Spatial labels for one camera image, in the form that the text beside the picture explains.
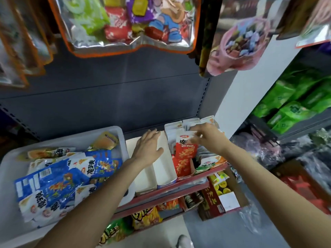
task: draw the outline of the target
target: red shelf edge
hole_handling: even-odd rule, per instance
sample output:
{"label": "red shelf edge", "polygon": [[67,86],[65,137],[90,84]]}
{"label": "red shelf edge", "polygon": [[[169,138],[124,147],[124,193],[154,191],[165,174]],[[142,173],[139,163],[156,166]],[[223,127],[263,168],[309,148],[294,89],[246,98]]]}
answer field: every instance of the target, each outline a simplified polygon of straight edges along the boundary
{"label": "red shelf edge", "polygon": [[111,219],[111,221],[114,221],[116,219],[120,219],[120,218],[123,218],[123,217],[126,217],[126,216],[129,216],[133,213],[136,213],[136,212],[139,212],[139,211],[142,211],[144,209],[147,209],[147,208],[151,208],[151,207],[154,207],[156,205],[159,205],[159,204],[162,204],[162,203],[165,203],[167,201],[170,201],[170,200],[174,200],[176,198],[179,198],[181,196],[184,196],[184,195],[187,195],[187,194],[190,194],[190,193],[193,193],[193,192],[197,192],[199,190],[202,190],[202,189],[205,189],[209,186],[209,181],[206,182],[206,183],[201,183],[201,184],[197,184],[195,186],[192,186],[190,188],[187,188],[187,189],[184,189],[184,190],[181,190],[179,192],[176,192],[176,193],[173,193],[173,194],[170,194],[168,196],[165,196],[165,197],[161,197],[161,198],[158,198],[158,199],[155,199],[155,200],[152,200],[150,202],[147,202],[145,204],[141,204],[141,205],[138,205],[136,207],[133,207],[133,208],[130,208],[130,209],[127,209],[125,211],[122,211],[122,212],[118,212],[118,213],[115,213]]}
{"label": "red shelf edge", "polygon": [[225,164],[223,164],[223,165],[221,165],[221,166],[218,166],[218,167],[216,167],[216,168],[213,168],[213,169],[210,169],[210,170],[208,170],[208,171],[202,172],[202,173],[197,174],[197,175],[195,175],[195,176],[192,176],[192,177],[190,177],[190,178],[186,178],[186,179],[184,179],[184,180],[182,180],[182,181],[179,181],[179,182],[177,182],[177,183],[174,183],[174,184],[171,184],[171,185],[169,185],[169,186],[163,187],[163,188],[161,188],[161,189],[154,190],[154,191],[152,191],[152,192],[147,192],[147,193],[145,193],[145,194],[143,194],[143,195],[140,195],[140,196],[138,196],[138,197],[134,197],[134,198],[133,198],[130,202],[128,202],[127,204],[124,204],[124,205],[118,207],[117,210],[120,210],[121,208],[126,208],[126,207],[129,206],[129,205],[137,204],[137,203],[139,203],[140,201],[142,201],[142,200],[146,200],[146,199],[148,199],[148,198],[150,198],[150,197],[154,197],[154,196],[156,196],[156,195],[160,195],[160,194],[163,194],[163,193],[170,192],[170,191],[172,191],[172,190],[174,190],[174,189],[176,189],[176,188],[178,188],[178,187],[180,187],[180,186],[182,186],[182,185],[185,185],[185,184],[187,184],[187,183],[191,183],[191,182],[193,182],[193,181],[195,181],[195,180],[198,180],[198,179],[204,178],[204,177],[209,176],[209,175],[211,175],[211,174],[214,174],[214,173],[216,173],[216,172],[223,171],[223,170],[225,170],[227,167],[228,167],[228,164],[225,163]]}

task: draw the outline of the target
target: white plastic bin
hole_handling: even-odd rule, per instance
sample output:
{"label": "white plastic bin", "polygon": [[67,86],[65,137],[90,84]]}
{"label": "white plastic bin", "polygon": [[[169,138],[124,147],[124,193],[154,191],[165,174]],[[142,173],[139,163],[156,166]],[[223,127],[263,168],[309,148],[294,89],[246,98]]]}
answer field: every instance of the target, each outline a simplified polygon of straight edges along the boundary
{"label": "white plastic bin", "polygon": [[[36,229],[31,223],[24,223],[17,202],[14,180],[27,174],[29,162],[17,161],[16,157],[29,150],[41,147],[76,147],[85,151],[89,145],[104,131],[109,131],[119,139],[119,145],[112,150],[112,157],[129,158],[122,129],[118,126],[74,134],[48,140],[8,152],[0,165],[0,248],[12,248],[42,238],[55,224]],[[123,197],[119,206],[132,200],[135,185],[132,183],[128,194]]]}

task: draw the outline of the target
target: forearm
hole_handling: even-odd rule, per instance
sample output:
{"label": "forearm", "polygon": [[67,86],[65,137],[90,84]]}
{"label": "forearm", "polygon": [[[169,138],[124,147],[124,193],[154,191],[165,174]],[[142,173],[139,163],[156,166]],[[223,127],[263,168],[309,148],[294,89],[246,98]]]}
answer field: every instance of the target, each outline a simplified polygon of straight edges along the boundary
{"label": "forearm", "polygon": [[124,162],[102,187],[59,221],[36,247],[94,248],[126,190],[141,171],[140,167],[132,159]]}
{"label": "forearm", "polygon": [[331,220],[304,197],[230,143],[222,153],[238,170],[291,247],[329,247]]}

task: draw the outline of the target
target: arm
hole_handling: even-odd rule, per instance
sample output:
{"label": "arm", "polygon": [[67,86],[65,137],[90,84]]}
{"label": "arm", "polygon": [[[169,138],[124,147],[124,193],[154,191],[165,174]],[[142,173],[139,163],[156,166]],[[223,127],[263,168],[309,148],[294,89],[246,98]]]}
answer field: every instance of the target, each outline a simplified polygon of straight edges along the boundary
{"label": "arm", "polygon": [[132,157],[102,187],[59,221],[36,248],[95,248],[130,184],[162,155],[163,148],[156,150],[159,136],[160,132],[148,130],[138,140]]}
{"label": "arm", "polygon": [[223,156],[238,170],[254,196],[293,247],[330,247],[331,218],[256,162],[245,150],[231,143],[211,124],[190,128],[202,137],[190,141]]}

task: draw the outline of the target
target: hand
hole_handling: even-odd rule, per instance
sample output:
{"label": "hand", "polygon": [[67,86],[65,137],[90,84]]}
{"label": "hand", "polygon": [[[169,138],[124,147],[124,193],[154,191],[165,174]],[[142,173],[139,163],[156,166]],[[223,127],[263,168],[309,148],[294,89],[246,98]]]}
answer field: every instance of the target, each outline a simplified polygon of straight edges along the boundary
{"label": "hand", "polygon": [[142,169],[154,163],[162,154],[163,148],[156,150],[158,145],[158,138],[161,132],[157,130],[148,130],[137,141],[136,147],[132,154],[132,161],[136,162],[135,165],[140,165]]}
{"label": "hand", "polygon": [[205,146],[207,150],[220,156],[223,156],[223,153],[231,144],[229,139],[213,124],[197,124],[192,126],[190,131],[197,131],[197,137],[189,139],[189,143]]}

